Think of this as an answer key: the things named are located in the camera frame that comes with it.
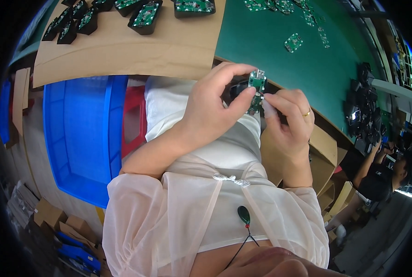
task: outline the lips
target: lips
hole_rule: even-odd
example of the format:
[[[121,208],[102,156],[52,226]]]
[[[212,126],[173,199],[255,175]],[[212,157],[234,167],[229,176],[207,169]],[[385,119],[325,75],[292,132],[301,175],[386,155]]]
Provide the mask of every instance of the lips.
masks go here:
[[[280,255],[295,256],[294,253],[292,253],[291,251],[289,251],[289,250],[287,250],[287,249],[285,249],[285,248],[282,248],[282,247],[270,247],[270,248],[266,249],[265,251],[260,252],[260,253],[258,253],[257,255],[253,256],[252,258],[250,258],[250,259],[249,259],[247,262],[245,262],[242,266],[249,265],[249,264],[254,263],[254,262],[257,262],[257,261],[259,261],[259,260],[266,259],[266,258],[269,258],[269,257],[271,257],[271,256],[279,255],[279,254],[280,254]]]

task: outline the green pendant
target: green pendant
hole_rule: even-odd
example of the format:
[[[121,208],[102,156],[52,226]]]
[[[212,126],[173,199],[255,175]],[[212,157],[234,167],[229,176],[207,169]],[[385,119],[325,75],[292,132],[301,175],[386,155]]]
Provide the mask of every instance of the green pendant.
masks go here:
[[[251,223],[251,216],[249,215],[249,211],[245,206],[238,207],[237,212],[238,216],[240,216],[240,219],[242,219],[244,223]]]

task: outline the white pants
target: white pants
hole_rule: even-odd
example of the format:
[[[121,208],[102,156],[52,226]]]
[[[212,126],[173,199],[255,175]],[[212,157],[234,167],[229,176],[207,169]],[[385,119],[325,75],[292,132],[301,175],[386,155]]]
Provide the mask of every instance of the white pants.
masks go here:
[[[144,92],[148,120],[146,141],[153,140],[183,118],[195,82],[172,77],[148,78]],[[240,169],[247,162],[260,160],[260,114],[244,114],[237,122],[245,128],[234,126],[225,139],[218,139],[192,153],[223,169]]]

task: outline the white knot button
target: white knot button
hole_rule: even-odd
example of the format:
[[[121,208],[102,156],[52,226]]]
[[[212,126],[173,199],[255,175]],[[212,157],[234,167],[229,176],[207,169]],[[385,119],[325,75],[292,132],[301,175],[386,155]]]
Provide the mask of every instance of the white knot button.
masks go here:
[[[248,180],[242,180],[242,179],[236,180],[235,178],[236,177],[234,175],[228,177],[228,176],[220,174],[220,173],[215,173],[214,174],[214,179],[215,180],[232,181],[232,182],[234,182],[237,185],[242,186],[242,187],[247,187],[248,185],[251,184]]]

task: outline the blue plastic crate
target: blue plastic crate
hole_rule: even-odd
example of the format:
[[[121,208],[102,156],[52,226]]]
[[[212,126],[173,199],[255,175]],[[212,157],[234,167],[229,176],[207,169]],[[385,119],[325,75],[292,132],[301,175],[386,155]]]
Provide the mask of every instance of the blue plastic crate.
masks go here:
[[[1,141],[6,144],[9,141],[9,97],[10,82],[4,81],[3,89],[0,95],[0,137]]]
[[[60,190],[98,207],[121,169],[127,76],[98,76],[44,86],[44,134]]]

